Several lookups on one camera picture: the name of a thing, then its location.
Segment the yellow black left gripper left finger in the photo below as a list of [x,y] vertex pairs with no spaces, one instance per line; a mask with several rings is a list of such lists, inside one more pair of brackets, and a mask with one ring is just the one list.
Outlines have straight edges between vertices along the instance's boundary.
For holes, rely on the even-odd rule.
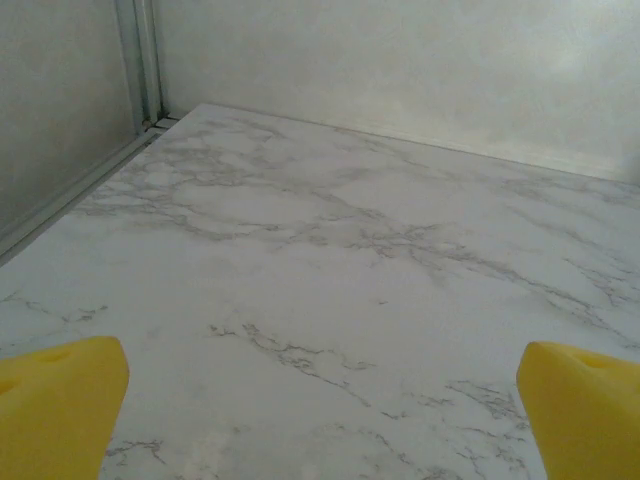
[[111,336],[0,359],[0,480],[98,480],[128,383]]

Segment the aluminium side rail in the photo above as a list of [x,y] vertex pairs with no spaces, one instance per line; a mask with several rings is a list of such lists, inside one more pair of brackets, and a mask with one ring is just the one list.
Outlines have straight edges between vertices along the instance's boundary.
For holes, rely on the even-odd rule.
[[42,200],[31,211],[0,230],[0,267],[25,250],[69,210],[121,170],[139,153],[171,129],[180,116],[165,115],[145,127],[143,133],[72,179],[52,197]]

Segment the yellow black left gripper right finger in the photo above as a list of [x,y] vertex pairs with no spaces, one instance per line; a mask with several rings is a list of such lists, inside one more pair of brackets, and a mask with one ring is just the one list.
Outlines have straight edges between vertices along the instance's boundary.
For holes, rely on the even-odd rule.
[[640,363],[531,342],[516,379],[548,480],[640,480]]

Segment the aluminium frame post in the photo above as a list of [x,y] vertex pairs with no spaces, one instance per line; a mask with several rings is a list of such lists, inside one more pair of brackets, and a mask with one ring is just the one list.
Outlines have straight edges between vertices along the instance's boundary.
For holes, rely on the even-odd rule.
[[137,135],[165,117],[152,0],[114,0]]

